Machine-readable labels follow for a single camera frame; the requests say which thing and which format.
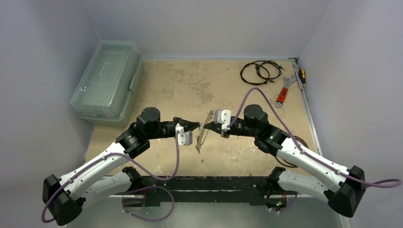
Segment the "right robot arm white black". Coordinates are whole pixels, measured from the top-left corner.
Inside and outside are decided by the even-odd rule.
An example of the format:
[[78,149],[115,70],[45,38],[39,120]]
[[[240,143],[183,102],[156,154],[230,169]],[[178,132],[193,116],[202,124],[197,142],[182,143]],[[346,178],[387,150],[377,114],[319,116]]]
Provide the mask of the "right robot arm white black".
[[231,135],[253,137],[254,144],[262,152],[287,160],[308,173],[307,176],[294,174],[276,167],[267,180],[270,192],[300,192],[325,201],[342,216],[354,216],[366,191],[365,172],[358,166],[348,168],[303,145],[297,146],[290,134],[269,123],[268,114],[260,105],[248,105],[243,118],[231,116],[229,110],[218,110],[214,120],[204,128],[224,138]]

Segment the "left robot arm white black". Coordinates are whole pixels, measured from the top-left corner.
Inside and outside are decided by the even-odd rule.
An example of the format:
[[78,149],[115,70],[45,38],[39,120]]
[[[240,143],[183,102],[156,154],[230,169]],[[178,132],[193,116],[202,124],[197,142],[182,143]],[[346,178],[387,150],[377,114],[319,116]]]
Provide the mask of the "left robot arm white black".
[[136,121],[99,155],[67,174],[60,177],[51,174],[44,179],[42,200],[45,206],[41,214],[42,222],[54,221],[63,226],[75,220],[85,207],[97,200],[116,193],[137,194],[146,190],[147,187],[142,187],[141,176],[135,168],[115,176],[108,176],[108,173],[132,162],[151,177],[162,180],[134,159],[150,148],[150,140],[164,138],[174,139],[178,155],[181,145],[192,144],[192,132],[200,126],[199,122],[181,117],[161,121],[157,108],[145,108]]

